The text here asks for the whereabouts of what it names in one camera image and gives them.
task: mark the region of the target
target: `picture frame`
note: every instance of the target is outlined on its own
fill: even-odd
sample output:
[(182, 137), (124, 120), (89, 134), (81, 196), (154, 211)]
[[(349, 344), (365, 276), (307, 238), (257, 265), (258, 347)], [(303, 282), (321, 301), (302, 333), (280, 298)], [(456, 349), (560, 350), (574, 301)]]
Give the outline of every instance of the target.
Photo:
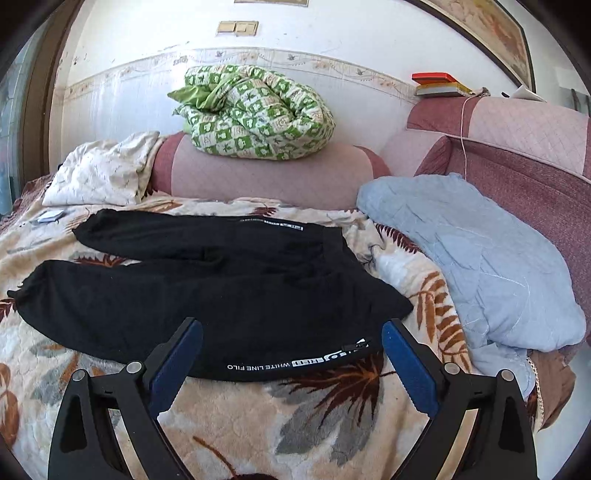
[(496, 0), (407, 0), (479, 47), (517, 85), (535, 93), (525, 31)]
[(309, 0), (234, 0), (235, 4), (283, 4), (307, 7)]

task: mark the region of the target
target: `red book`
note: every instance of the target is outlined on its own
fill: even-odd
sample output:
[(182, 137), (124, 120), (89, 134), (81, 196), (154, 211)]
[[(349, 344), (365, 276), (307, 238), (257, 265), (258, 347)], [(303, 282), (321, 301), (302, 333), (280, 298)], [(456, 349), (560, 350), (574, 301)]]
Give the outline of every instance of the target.
[(429, 83), (453, 83), (457, 80), (444, 72), (413, 73), (413, 80), (419, 85), (428, 85)]

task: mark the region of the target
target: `screw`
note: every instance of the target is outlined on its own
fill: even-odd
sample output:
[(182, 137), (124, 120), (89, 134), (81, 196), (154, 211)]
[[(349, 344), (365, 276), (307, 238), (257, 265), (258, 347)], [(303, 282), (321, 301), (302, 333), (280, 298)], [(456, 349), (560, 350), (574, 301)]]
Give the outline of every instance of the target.
[(501, 372), (501, 376), (503, 377), (503, 380), (507, 380), (508, 382), (513, 381), (513, 379), (515, 378), (515, 375), (513, 375), (513, 372), (511, 370), (503, 370)]
[(448, 364), (445, 364), (445, 367), (443, 367), (445, 369), (445, 371), (447, 373), (449, 373), (450, 375), (457, 375), (458, 373), (460, 373), (460, 367), (457, 366), (455, 363), (450, 362)]
[(141, 362), (131, 362), (129, 365), (127, 365), (127, 368), (125, 369), (129, 374), (136, 374), (137, 372), (142, 370), (142, 367), (143, 365), (141, 364)]
[(79, 382), (80, 380), (82, 380), (86, 375), (86, 372), (84, 370), (76, 370), (73, 374), (72, 374), (72, 380), (74, 382)]

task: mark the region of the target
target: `decorative wall border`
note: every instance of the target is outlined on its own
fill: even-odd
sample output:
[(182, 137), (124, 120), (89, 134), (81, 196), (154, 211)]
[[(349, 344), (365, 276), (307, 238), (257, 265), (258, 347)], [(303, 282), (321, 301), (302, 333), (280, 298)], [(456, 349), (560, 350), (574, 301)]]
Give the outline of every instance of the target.
[(146, 59), (105, 70), (66, 88), (64, 103), (87, 95), (95, 85), (124, 82), (155, 73), (174, 72), (182, 77), (184, 71), (199, 64), (256, 64), (269, 69), (296, 70), (357, 83), (378, 90), (404, 102), (415, 104), (415, 87), (392, 76), (321, 55), (270, 48), (203, 48), (163, 53)]

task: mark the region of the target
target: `black sweatpants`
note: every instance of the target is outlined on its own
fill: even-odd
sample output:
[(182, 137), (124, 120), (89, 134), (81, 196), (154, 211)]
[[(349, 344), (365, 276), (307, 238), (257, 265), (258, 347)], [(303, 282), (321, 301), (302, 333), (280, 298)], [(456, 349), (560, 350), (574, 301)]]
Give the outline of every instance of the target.
[(363, 269), (340, 228), (101, 210), (74, 234), (141, 262), (46, 261), (9, 295), (53, 341), (121, 363), (145, 360), (195, 317), (204, 342), (191, 376), (293, 377), (377, 351), (383, 323), (413, 309)]

